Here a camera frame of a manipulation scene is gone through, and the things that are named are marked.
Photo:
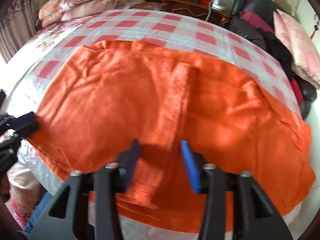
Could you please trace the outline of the orange fleece pants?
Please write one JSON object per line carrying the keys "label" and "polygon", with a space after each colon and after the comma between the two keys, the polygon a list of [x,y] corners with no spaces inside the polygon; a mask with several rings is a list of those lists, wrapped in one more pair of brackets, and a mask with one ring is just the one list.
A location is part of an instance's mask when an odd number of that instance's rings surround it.
{"label": "orange fleece pants", "polygon": [[197,233],[205,197],[193,193],[180,142],[230,173],[249,171],[281,215],[310,191],[311,129],[237,66],[144,41],[79,46],[54,77],[29,142],[65,179],[93,172],[140,143],[122,216]]}

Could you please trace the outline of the pink curtain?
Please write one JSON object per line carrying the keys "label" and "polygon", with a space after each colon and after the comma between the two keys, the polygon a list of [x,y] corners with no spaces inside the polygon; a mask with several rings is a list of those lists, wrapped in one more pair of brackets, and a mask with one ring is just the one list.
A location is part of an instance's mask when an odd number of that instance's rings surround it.
{"label": "pink curtain", "polygon": [[7,63],[36,33],[35,0],[13,0],[1,17],[1,58]]}

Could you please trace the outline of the pink checkered plastic tablecloth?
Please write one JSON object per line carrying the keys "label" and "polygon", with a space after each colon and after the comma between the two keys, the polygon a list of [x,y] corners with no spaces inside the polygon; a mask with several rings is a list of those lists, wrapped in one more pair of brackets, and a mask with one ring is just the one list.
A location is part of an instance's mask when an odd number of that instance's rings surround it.
{"label": "pink checkered plastic tablecloth", "polygon": [[296,97],[280,63],[258,46],[217,25],[161,11],[111,10],[94,15],[82,34],[86,37],[78,46],[101,40],[143,40],[217,57],[237,65],[287,108],[298,112]]}

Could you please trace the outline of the magenta garment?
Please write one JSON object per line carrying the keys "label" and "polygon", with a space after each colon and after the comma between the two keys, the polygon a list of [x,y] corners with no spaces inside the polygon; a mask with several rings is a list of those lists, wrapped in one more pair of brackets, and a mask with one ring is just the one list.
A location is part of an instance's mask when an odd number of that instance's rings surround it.
{"label": "magenta garment", "polygon": [[256,29],[261,28],[263,31],[274,33],[274,29],[270,25],[268,25],[260,16],[251,11],[241,11],[239,12],[239,16]]}

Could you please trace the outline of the black clothes pile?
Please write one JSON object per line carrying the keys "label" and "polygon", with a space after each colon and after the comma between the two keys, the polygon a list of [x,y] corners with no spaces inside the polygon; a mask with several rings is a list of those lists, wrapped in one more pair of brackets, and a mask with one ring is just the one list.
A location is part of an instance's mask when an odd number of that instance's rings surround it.
{"label": "black clothes pile", "polygon": [[266,51],[273,56],[281,65],[287,78],[291,80],[294,73],[292,67],[292,55],[290,51],[281,43],[276,36],[269,31],[263,31],[261,28],[257,28],[258,33],[263,37],[266,45]]}

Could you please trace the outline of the pink pillow on bed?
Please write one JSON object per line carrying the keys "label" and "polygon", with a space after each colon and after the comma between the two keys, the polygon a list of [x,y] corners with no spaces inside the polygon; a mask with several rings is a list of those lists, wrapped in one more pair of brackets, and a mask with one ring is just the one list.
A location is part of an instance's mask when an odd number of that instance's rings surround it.
{"label": "pink pillow on bed", "polygon": [[62,0],[49,0],[39,10],[39,20],[41,21],[41,27],[46,27],[52,23],[59,22],[63,16],[63,12],[60,11],[60,2]]}

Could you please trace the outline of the dark wooden nightstand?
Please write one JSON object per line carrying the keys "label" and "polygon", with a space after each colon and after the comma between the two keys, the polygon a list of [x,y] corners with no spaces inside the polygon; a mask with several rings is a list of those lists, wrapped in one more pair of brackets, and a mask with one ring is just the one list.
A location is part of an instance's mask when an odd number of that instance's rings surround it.
{"label": "dark wooden nightstand", "polygon": [[166,12],[193,17],[223,28],[227,27],[232,18],[225,12],[214,9],[209,14],[208,6],[190,0],[161,0],[161,2]]}

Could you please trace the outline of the red garment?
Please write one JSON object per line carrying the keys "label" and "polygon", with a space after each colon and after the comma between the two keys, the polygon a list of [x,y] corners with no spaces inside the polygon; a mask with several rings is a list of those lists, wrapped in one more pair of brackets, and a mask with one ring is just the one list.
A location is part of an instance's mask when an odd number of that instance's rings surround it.
{"label": "red garment", "polygon": [[295,94],[295,97],[297,99],[298,104],[301,106],[303,104],[303,94],[302,91],[300,90],[298,82],[295,80],[295,78],[290,79],[290,85],[292,87],[292,90]]}

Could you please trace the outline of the pink satin cushion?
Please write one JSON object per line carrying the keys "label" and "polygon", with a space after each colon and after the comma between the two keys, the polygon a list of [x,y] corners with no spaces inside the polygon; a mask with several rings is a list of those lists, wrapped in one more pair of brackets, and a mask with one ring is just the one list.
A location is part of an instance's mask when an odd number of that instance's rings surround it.
{"label": "pink satin cushion", "polygon": [[275,36],[292,55],[293,72],[319,89],[319,53],[301,24],[277,9],[273,12],[273,25]]}

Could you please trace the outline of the blue jeans legs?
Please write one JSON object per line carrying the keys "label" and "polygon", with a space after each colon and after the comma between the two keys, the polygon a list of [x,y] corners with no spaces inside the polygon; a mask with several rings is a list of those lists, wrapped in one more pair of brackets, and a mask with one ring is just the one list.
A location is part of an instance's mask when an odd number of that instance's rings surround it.
{"label": "blue jeans legs", "polygon": [[35,224],[37,223],[39,217],[41,216],[41,214],[45,210],[47,204],[52,199],[52,197],[53,196],[49,192],[46,192],[43,195],[42,199],[40,200],[38,205],[35,207],[35,210],[33,211],[31,217],[28,219],[25,229],[23,231],[20,231],[20,233],[26,239],[28,239],[31,231],[33,230],[33,228],[34,228]]}

